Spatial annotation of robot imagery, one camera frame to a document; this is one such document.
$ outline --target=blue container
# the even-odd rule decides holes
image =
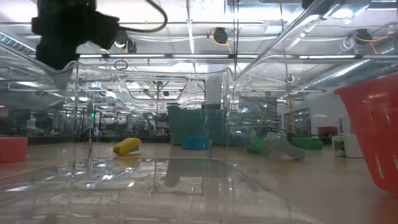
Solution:
[[[207,137],[184,138],[182,140],[181,148],[185,150],[209,149],[209,139]]]

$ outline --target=floor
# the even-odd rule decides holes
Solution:
[[[93,157],[113,156],[112,143],[94,143]],[[170,144],[143,144],[142,157],[207,157]],[[29,146],[28,160],[0,164],[0,178],[74,159],[87,158],[87,144]],[[330,147],[308,151],[305,162],[249,155],[243,148],[216,147],[213,157],[274,189],[325,223],[398,223],[398,195],[379,190],[363,159],[335,157]]]

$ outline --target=red plastic bin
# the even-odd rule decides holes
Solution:
[[[26,160],[27,138],[0,138],[0,163]]]
[[[398,77],[336,89],[374,183],[398,194]]]

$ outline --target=wall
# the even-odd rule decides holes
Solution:
[[[293,110],[310,108],[311,110],[311,133],[318,134],[318,127],[336,126],[338,127],[338,117],[348,116],[345,105],[340,96],[334,95],[334,88],[326,88],[325,93],[310,93],[304,101],[295,101]],[[278,106],[278,116],[289,113],[288,105]]]

